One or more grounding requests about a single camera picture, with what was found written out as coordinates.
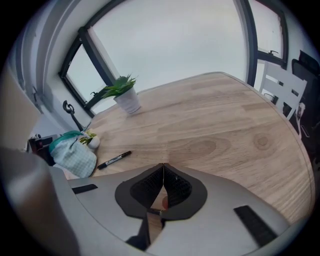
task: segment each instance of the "wood grain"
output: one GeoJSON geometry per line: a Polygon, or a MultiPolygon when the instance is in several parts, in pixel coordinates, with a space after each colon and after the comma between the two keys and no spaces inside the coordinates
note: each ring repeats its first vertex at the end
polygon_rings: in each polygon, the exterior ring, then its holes
{"type": "Polygon", "coordinates": [[[138,97],[136,113],[115,105],[92,120],[101,140],[98,164],[132,151],[94,176],[170,163],[233,180],[290,223],[311,212],[315,184],[307,152],[284,115],[251,86],[214,72],[138,97]]]}

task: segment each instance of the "white flower pot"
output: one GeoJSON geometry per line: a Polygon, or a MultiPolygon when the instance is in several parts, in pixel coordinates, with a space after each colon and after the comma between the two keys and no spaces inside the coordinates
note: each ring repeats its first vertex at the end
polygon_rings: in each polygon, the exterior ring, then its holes
{"type": "Polygon", "coordinates": [[[124,94],[115,97],[114,100],[128,114],[132,114],[140,108],[139,99],[133,87],[124,94]]]}
{"type": "Polygon", "coordinates": [[[97,147],[99,147],[99,145],[100,145],[100,139],[97,136],[95,136],[92,138],[92,140],[87,146],[89,149],[95,150],[97,147]]]}

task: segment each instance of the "chair back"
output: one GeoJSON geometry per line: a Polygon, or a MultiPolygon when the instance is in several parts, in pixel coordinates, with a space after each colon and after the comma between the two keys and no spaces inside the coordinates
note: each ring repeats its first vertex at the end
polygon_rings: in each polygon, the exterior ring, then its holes
{"type": "Polygon", "coordinates": [[[294,74],[266,61],[259,92],[262,93],[262,90],[265,89],[277,96],[278,100],[275,105],[281,111],[283,111],[284,103],[288,104],[291,107],[291,111],[286,118],[289,120],[298,107],[306,84],[307,81],[301,80],[294,74]],[[277,79],[283,85],[270,80],[267,76],[277,79]]]}

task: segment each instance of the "gray plastic device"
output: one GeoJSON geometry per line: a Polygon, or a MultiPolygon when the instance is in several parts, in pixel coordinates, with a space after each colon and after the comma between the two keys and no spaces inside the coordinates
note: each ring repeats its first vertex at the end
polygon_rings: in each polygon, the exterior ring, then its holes
{"type": "MultiPolygon", "coordinates": [[[[29,233],[57,255],[274,255],[298,232],[285,232],[286,219],[246,188],[194,169],[161,163],[66,180],[35,155],[9,149],[0,155],[9,202],[29,233]],[[159,182],[169,188],[169,209],[162,232],[140,250],[130,241],[146,228],[139,215],[152,199],[147,190],[159,182]],[[73,191],[87,185],[97,188],[73,191]]],[[[148,230],[144,235],[148,240],[148,230]]]]}

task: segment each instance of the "green plant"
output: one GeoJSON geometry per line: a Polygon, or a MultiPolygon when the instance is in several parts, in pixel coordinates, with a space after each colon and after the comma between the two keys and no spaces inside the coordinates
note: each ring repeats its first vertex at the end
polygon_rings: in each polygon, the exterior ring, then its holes
{"type": "Polygon", "coordinates": [[[95,133],[91,132],[90,130],[87,130],[85,132],[89,137],[82,137],[81,139],[79,139],[79,142],[82,143],[82,144],[85,144],[85,145],[88,145],[92,138],[97,136],[95,133]]]}
{"type": "Polygon", "coordinates": [[[107,86],[104,89],[107,90],[102,96],[103,99],[111,96],[118,97],[125,92],[129,91],[136,83],[136,78],[130,78],[130,74],[127,76],[120,76],[113,86],[107,86]]]}

